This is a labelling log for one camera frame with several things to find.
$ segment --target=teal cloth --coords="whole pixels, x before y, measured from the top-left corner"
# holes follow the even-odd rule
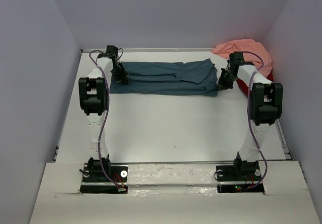
[[[217,69],[210,59],[194,62],[122,62],[128,85],[112,77],[110,93],[217,96]]]

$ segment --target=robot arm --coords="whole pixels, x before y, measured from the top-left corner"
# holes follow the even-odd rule
[[[280,118],[282,113],[283,87],[280,83],[273,83],[266,79],[256,70],[252,62],[244,60],[242,52],[230,54],[227,62],[227,68],[222,69],[217,90],[232,89],[233,82],[237,79],[243,80],[251,89],[248,111],[258,146],[249,129],[233,166],[217,167],[217,170],[223,171],[222,176],[218,176],[219,181],[241,180],[245,176],[255,173],[259,165],[259,148],[262,147],[269,128],[276,119]]]
[[[100,154],[103,161],[103,166],[108,175],[111,174],[111,162],[109,152],[105,143],[105,133],[102,131],[100,144],[99,134],[101,132],[106,111],[108,109],[108,89],[105,83],[104,75],[110,71],[117,82],[128,84],[128,73],[125,71],[121,62],[118,61],[118,48],[114,45],[108,45],[106,53],[101,53],[98,58],[101,58],[97,64],[97,68],[85,78],[80,78],[78,81],[80,107],[84,110],[88,124],[90,127],[91,136],[91,154],[87,164],[86,171],[89,175],[101,175],[102,168],[100,166]]]

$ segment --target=white wall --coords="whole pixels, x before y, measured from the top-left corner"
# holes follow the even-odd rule
[[[0,0],[0,15],[0,223],[25,224],[80,52],[54,0]]]
[[[289,0],[265,46],[274,77],[284,86],[286,141],[292,156],[302,161],[322,220],[322,0]]]
[[[82,49],[264,39],[287,0],[56,0]]]

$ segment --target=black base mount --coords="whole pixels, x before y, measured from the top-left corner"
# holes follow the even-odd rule
[[[246,181],[250,180],[251,176],[254,181],[259,181],[261,179],[261,175],[257,176],[256,173],[260,173],[258,161],[242,161],[239,153],[237,153],[236,159],[233,161],[233,165],[216,166],[216,180],[219,182]]]
[[[112,165],[109,157],[102,158],[103,167],[110,179],[118,184],[116,186],[106,178],[102,171],[99,160],[90,158],[84,169],[79,170],[83,174],[81,193],[106,193],[106,194],[124,194],[127,193],[127,172],[126,165]]]

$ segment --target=pink cloth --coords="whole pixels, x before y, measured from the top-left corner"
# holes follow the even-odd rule
[[[264,67],[260,69],[260,73],[265,77],[271,73],[272,59],[269,52],[266,51],[261,43],[258,43],[253,39],[232,40],[228,43],[217,45],[211,52],[228,59],[229,54],[234,51],[250,51],[257,54],[264,61]],[[244,60],[253,62],[256,68],[259,68],[262,65],[260,60],[252,54],[244,53]]]

